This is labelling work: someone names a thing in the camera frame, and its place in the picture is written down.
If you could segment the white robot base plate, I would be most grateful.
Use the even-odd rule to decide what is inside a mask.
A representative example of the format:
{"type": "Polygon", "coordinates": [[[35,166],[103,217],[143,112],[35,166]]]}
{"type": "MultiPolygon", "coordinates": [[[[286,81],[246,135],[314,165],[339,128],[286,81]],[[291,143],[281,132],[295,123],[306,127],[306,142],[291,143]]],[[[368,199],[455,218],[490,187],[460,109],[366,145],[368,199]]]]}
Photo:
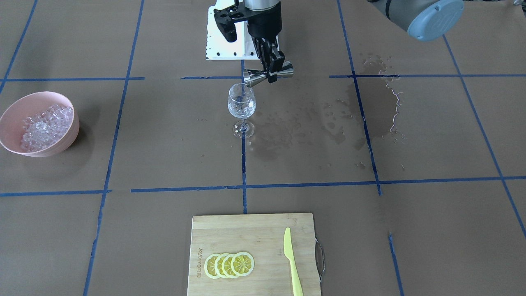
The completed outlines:
{"type": "MultiPolygon", "coordinates": [[[[259,59],[248,33],[243,0],[218,0],[208,8],[205,56],[209,60],[259,59]]],[[[281,2],[275,8],[281,9],[281,2]]]]}

